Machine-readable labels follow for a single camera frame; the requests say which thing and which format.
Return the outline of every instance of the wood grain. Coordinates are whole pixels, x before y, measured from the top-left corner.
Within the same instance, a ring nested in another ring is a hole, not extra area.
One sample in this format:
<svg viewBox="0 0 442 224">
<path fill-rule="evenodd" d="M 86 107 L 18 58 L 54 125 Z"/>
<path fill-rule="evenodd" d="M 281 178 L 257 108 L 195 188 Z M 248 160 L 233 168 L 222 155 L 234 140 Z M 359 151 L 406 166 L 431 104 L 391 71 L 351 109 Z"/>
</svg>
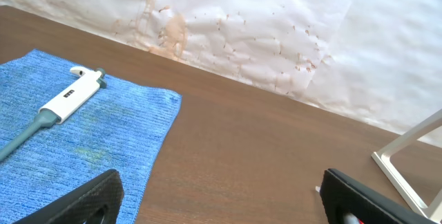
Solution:
<svg viewBox="0 0 442 224">
<path fill-rule="evenodd" d="M 396 134 L 0 7 L 0 63 L 38 48 L 183 95 L 136 223 L 326 223 L 315 186 L 337 168 L 406 206 L 370 158 Z M 393 158 L 428 203 L 442 151 L 419 143 Z"/>
</svg>

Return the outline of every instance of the white plastic stand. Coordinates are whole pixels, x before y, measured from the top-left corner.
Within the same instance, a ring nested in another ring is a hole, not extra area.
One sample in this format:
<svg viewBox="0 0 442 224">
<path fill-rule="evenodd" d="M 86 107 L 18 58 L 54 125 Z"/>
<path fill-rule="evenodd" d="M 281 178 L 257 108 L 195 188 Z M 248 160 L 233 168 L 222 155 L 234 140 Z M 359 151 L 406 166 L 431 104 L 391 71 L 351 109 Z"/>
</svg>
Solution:
<svg viewBox="0 0 442 224">
<path fill-rule="evenodd" d="M 430 206 L 427 206 L 417 193 L 411 188 L 402 175 L 396 170 L 390 162 L 390 157 L 417 139 L 434 129 L 442 126 L 442 110 L 430 116 L 402 136 L 383 147 L 381 150 L 372 154 L 373 159 L 392 182 L 407 204 L 413 211 L 422 216 L 439 223 L 442 220 L 442 190 L 434 198 Z"/>
</svg>

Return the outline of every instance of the blue cloth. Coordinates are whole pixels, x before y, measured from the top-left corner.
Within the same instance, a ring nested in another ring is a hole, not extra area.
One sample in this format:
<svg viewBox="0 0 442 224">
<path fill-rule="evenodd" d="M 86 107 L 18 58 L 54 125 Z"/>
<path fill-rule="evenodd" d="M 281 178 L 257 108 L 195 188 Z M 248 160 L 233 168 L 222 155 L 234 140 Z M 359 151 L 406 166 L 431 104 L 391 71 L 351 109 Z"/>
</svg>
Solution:
<svg viewBox="0 0 442 224">
<path fill-rule="evenodd" d="M 73 66 L 39 50 L 0 66 L 0 147 L 77 79 L 69 73 Z M 117 223 L 135 222 L 181 95 L 110 75 L 105 80 L 108 87 L 67 121 L 41 129 L 0 162 L 0 223 L 19 220 L 108 169 L 118 170 L 123 182 Z"/>
</svg>

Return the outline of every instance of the white wall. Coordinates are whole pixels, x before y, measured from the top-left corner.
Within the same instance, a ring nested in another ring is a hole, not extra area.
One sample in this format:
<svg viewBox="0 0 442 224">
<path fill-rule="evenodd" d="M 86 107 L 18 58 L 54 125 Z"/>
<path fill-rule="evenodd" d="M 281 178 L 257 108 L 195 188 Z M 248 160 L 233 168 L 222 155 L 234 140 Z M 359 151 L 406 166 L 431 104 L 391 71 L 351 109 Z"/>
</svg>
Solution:
<svg viewBox="0 0 442 224">
<path fill-rule="evenodd" d="M 440 2 L 0 0 L 397 133 L 442 107 Z"/>
</svg>

